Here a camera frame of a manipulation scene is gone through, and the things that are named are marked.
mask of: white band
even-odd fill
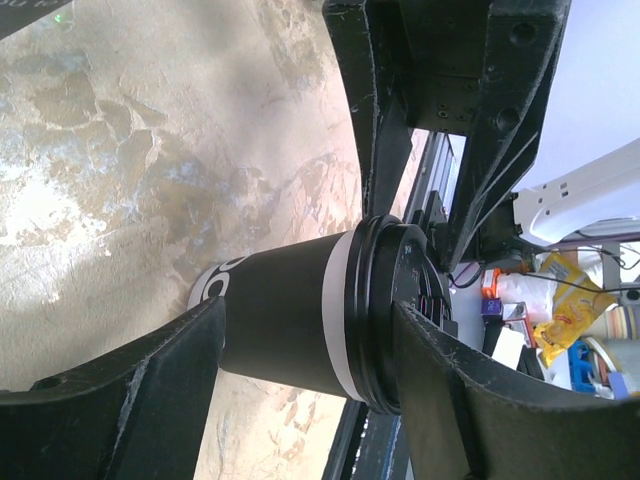
[[[344,332],[344,290],[352,240],[353,231],[345,233],[329,255],[322,282],[322,324],[331,366],[340,385],[351,398],[363,402],[349,369]]]

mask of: yellow bag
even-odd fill
[[[571,285],[558,284],[553,297],[553,321],[538,325],[533,333],[536,343],[542,348],[540,359],[548,368],[616,301],[616,297],[601,292],[586,273],[558,253],[549,255],[540,271],[553,273],[558,280],[600,291],[588,292]]]

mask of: black container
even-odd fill
[[[407,242],[418,249],[415,268],[426,275],[422,231],[379,216],[352,231],[212,267],[189,307],[225,297],[223,369],[397,413],[390,312]]]

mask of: orange object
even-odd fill
[[[498,276],[502,272],[498,268],[487,270],[482,275],[482,298],[496,298],[498,288]]]

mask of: concrete surface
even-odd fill
[[[320,6],[78,1],[0,44],[0,389],[154,330],[211,263],[357,221]],[[320,478],[341,405],[222,374],[196,478]]]

